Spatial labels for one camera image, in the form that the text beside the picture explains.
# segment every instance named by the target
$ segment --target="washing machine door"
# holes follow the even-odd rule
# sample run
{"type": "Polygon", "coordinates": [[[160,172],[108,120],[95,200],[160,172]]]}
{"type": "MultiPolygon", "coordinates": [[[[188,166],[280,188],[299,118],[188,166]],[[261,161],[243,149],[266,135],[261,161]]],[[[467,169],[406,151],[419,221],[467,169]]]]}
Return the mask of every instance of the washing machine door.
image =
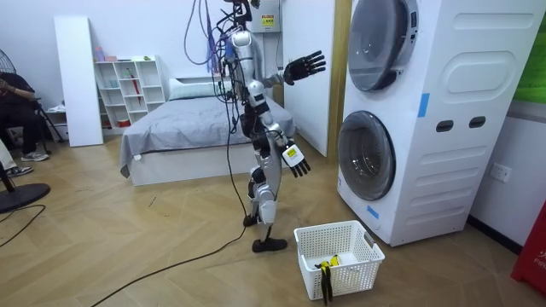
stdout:
{"type": "Polygon", "coordinates": [[[363,200],[378,200],[392,186],[394,148],[385,126],[366,111],[349,115],[338,143],[341,172],[351,191],[363,200]]]}
{"type": "Polygon", "coordinates": [[[349,73],[363,91],[392,84],[392,69],[404,45],[408,10],[404,0],[359,0],[349,32],[349,73]]]}

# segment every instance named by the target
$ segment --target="white shelf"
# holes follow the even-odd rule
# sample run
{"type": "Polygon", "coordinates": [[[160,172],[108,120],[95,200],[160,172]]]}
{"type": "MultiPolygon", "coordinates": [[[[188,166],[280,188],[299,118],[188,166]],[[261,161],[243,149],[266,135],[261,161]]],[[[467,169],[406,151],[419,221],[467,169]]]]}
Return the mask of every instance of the white shelf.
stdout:
{"type": "Polygon", "coordinates": [[[117,127],[120,120],[134,124],[166,102],[159,58],[149,57],[151,61],[135,56],[136,61],[95,62],[101,121],[113,126],[103,130],[104,135],[122,134],[125,128],[117,127]]]}

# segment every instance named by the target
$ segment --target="person sitting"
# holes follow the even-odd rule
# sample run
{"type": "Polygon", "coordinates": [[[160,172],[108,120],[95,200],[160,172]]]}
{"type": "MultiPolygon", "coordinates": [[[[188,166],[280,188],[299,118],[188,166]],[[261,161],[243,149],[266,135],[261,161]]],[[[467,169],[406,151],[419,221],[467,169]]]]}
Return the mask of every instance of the person sitting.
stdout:
{"type": "Polygon", "coordinates": [[[0,128],[3,123],[23,127],[23,162],[38,162],[49,158],[47,154],[36,151],[41,133],[39,117],[32,109],[32,99],[34,90],[23,77],[0,72],[0,128]]]}
{"type": "Polygon", "coordinates": [[[31,167],[17,166],[3,142],[0,142],[0,162],[8,177],[23,176],[34,171],[31,167]]]}

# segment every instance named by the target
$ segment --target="black pants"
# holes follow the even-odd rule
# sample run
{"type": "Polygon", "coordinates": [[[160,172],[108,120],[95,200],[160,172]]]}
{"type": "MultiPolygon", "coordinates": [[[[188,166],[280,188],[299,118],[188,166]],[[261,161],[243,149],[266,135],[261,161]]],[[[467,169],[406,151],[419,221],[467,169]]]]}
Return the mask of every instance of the black pants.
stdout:
{"type": "Polygon", "coordinates": [[[23,154],[36,151],[40,141],[40,121],[30,103],[0,104],[0,128],[23,127],[23,154]]]}

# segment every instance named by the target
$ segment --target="gray bedding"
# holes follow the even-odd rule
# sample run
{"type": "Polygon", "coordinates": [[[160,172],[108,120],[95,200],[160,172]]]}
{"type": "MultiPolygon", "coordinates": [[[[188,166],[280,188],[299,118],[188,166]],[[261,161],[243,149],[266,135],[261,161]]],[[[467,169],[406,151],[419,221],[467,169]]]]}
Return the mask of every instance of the gray bedding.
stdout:
{"type": "MultiPolygon", "coordinates": [[[[292,115],[269,97],[267,103],[275,121],[287,136],[293,136],[296,126],[292,115]]],[[[227,141],[225,106],[216,97],[169,101],[125,130],[119,150],[120,171],[128,177],[127,165],[138,154],[224,146],[227,141]]],[[[247,142],[250,140],[243,136],[239,125],[229,143],[247,142]]]]}

